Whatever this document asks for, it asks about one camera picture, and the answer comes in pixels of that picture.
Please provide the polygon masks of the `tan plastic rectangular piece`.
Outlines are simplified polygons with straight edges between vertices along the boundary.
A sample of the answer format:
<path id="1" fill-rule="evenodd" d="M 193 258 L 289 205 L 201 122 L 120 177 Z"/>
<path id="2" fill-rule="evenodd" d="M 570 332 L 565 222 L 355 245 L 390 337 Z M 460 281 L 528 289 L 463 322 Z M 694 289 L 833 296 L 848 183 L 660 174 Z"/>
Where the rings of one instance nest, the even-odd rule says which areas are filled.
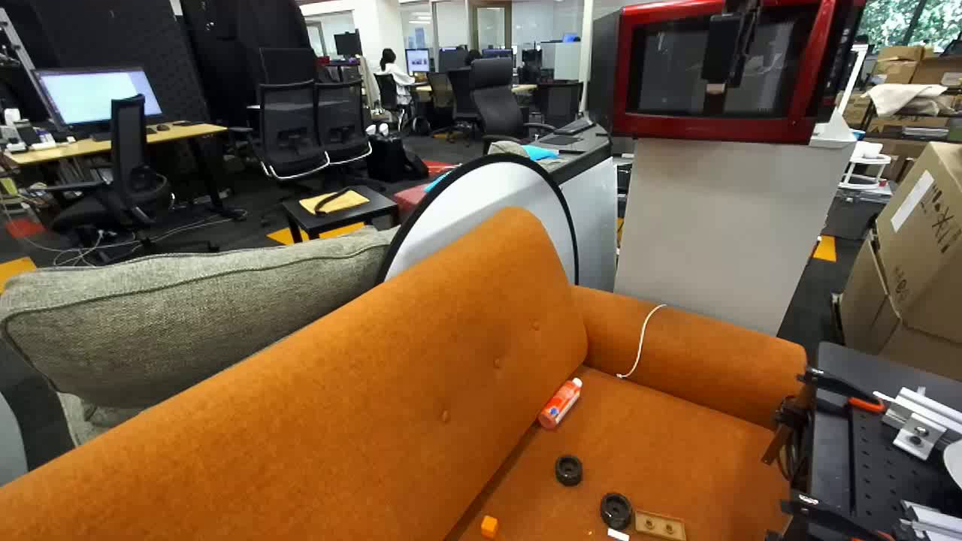
<path id="1" fill-rule="evenodd" d="M 635 513 L 635 528 L 659 541 L 688 541 L 682 524 L 654 513 Z"/>

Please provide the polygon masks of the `orange fabric sofa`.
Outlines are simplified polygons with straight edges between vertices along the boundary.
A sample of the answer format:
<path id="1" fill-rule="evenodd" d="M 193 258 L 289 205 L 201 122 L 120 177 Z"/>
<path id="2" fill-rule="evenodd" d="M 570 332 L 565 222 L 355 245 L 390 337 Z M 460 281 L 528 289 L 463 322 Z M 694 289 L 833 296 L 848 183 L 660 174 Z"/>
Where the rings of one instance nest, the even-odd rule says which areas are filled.
<path id="1" fill-rule="evenodd" d="M 570 282 L 507 209 L 7 483 L 0 541 L 484 541 L 484 513 L 496 541 L 603 541 L 603 494 L 688 541 L 766 541 L 803 367 L 797 344 Z"/>

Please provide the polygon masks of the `grey sofa cushion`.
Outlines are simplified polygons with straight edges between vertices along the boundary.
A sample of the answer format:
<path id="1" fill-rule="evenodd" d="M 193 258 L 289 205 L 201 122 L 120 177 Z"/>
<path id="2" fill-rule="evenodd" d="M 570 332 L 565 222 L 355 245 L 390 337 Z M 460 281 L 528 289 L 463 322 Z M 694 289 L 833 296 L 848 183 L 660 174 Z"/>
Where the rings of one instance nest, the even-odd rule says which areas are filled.
<path id="1" fill-rule="evenodd" d="M 393 231 L 41 268 L 0 299 L 2 341 L 56 390 L 148 408 L 380 282 Z"/>

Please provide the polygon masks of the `cardboard box right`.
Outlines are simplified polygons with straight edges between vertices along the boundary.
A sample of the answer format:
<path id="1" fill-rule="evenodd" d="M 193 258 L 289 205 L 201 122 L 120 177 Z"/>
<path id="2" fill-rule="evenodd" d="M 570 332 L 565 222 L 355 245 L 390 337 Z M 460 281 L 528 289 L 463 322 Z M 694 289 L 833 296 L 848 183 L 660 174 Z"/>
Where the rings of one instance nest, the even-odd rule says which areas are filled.
<path id="1" fill-rule="evenodd" d="M 962 378 L 962 148 L 932 140 L 875 218 L 842 293 L 850 350 Z"/>

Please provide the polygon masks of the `orange capped white bottle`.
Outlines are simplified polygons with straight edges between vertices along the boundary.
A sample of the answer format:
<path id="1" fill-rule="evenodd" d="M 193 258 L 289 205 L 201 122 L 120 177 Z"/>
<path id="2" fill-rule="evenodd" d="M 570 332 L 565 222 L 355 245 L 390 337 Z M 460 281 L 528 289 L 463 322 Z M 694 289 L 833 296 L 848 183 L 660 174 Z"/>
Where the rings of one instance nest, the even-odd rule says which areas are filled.
<path id="1" fill-rule="evenodd" d="M 583 381 L 580 381 L 580 378 L 569 378 L 569 381 L 547 400 L 547 407 L 545 407 L 541 415 L 537 415 L 537 425 L 541 425 L 545 431 L 556 431 L 556 426 L 565 421 L 565 415 L 578 407 L 580 395 L 583 395 Z"/>

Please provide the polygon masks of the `small black side table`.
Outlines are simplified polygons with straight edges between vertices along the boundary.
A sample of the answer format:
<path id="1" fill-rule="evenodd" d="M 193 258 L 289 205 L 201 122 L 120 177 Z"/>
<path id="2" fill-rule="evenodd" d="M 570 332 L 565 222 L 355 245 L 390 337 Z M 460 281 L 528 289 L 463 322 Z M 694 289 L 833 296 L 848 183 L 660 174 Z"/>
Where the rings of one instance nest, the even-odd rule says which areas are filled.
<path id="1" fill-rule="evenodd" d="M 326 231 L 361 222 L 361 226 L 398 226 L 399 209 L 370 190 L 370 187 L 346 187 L 307 200 L 283 202 L 283 218 L 296 242 L 315 242 Z"/>

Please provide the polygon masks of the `black round knob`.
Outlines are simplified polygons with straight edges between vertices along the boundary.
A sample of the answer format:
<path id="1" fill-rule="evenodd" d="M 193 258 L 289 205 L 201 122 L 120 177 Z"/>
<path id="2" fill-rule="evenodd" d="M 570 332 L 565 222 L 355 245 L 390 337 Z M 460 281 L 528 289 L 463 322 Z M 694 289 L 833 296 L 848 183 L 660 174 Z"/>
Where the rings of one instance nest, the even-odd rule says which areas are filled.
<path id="1" fill-rule="evenodd" d="M 583 482 L 583 462 L 578 457 L 558 457 L 553 476 L 562 488 L 578 488 Z"/>
<path id="2" fill-rule="evenodd" d="M 600 519 L 608 528 L 627 528 L 635 519 L 635 504 L 621 494 L 603 494 Z"/>

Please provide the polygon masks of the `black mesh office chair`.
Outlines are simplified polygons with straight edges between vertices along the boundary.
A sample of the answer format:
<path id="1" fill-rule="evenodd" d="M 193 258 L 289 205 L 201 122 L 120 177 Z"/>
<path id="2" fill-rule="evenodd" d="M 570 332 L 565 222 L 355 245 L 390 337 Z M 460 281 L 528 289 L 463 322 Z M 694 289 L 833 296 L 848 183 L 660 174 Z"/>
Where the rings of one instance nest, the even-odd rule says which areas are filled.
<path id="1" fill-rule="evenodd" d="M 330 166 L 312 80 L 259 88 L 259 166 L 278 183 L 296 183 Z"/>

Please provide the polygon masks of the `small orange cube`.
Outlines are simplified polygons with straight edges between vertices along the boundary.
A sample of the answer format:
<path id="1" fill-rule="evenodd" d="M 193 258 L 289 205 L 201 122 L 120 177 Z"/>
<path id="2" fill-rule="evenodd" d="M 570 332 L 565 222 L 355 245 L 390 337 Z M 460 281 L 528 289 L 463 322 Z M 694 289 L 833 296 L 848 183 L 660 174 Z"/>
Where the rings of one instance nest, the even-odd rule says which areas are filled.
<path id="1" fill-rule="evenodd" d="M 479 532 L 484 541 L 496 541 L 498 538 L 498 519 L 484 513 L 480 524 L 479 524 Z"/>

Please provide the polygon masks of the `red framed microwave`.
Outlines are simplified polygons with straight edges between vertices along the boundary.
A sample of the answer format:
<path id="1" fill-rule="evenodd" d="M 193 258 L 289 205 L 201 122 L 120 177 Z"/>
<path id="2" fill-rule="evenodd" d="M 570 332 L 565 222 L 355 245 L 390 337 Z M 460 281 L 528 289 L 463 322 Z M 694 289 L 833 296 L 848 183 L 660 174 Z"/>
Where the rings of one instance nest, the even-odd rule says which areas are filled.
<path id="1" fill-rule="evenodd" d="M 587 112 L 630 138 L 807 145 L 867 0 L 636 0 L 592 23 Z"/>

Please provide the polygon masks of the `wooden office desk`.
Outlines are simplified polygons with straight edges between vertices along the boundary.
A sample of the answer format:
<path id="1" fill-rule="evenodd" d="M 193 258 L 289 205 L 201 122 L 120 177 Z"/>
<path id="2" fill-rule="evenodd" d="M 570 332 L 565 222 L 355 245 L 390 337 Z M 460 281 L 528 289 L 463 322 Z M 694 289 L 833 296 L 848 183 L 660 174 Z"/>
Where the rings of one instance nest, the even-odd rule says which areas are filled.
<path id="1" fill-rule="evenodd" d="M 158 133 L 148 133 L 148 145 L 170 145 L 170 140 L 196 140 L 196 138 L 209 138 L 209 134 L 224 134 L 227 126 L 220 122 L 164 122 Z M 27 166 L 41 166 L 41 163 L 61 163 L 61 160 L 78 160 L 78 157 L 92 157 L 92 153 L 109 153 L 111 138 L 75 138 L 75 140 L 61 140 L 49 148 L 30 148 L 22 153 L 0 153 L 7 166 L 27 168 Z"/>

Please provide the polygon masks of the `black office chair left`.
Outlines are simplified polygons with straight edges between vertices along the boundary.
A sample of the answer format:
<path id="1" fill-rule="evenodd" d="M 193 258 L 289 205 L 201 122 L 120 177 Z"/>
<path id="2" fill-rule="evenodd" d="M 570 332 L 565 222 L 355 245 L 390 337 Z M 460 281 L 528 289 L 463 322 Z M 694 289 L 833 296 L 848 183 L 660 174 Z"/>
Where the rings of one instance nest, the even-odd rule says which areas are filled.
<path id="1" fill-rule="evenodd" d="M 151 228 L 170 205 L 170 180 L 148 166 L 145 96 L 111 102 L 111 177 L 75 183 L 78 200 L 55 218 L 56 231 Z"/>

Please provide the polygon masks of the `computer monitor on desk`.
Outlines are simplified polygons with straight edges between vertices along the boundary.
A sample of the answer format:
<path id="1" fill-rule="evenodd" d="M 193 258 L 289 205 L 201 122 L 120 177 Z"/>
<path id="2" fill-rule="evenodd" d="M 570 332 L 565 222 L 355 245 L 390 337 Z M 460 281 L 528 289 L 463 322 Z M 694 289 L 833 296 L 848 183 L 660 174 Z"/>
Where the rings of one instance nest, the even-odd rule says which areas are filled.
<path id="1" fill-rule="evenodd" d="M 145 98 L 145 114 L 158 117 L 158 96 L 142 65 L 40 70 L 36 83 L 62 126 L 111 121 L 114 98 Z"/>

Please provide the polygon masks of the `stacked cardboard boxes background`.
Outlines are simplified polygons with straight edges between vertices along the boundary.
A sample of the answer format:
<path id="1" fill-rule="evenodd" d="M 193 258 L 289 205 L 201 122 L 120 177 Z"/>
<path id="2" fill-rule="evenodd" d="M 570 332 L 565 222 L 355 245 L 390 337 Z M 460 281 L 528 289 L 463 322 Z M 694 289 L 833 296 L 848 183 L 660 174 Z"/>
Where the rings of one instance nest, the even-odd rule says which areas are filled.
<path id="1" fill-rule="evenodd" d="M 962 57 L 927 46 L 881 49 L 846 122 L 883 153 L 909 160 L 928 140 L 962 140 Z"/>

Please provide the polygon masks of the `white pedestal cabinet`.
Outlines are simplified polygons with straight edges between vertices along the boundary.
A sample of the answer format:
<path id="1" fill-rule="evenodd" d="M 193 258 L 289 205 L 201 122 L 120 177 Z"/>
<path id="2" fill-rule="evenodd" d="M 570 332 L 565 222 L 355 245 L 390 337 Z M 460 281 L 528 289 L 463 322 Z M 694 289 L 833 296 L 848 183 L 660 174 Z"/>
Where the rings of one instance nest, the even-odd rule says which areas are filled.
<path id="1" fill-rule="evenodd" d="M 617 289 L 777 333 L 850 149 L 636 138 Z"/>

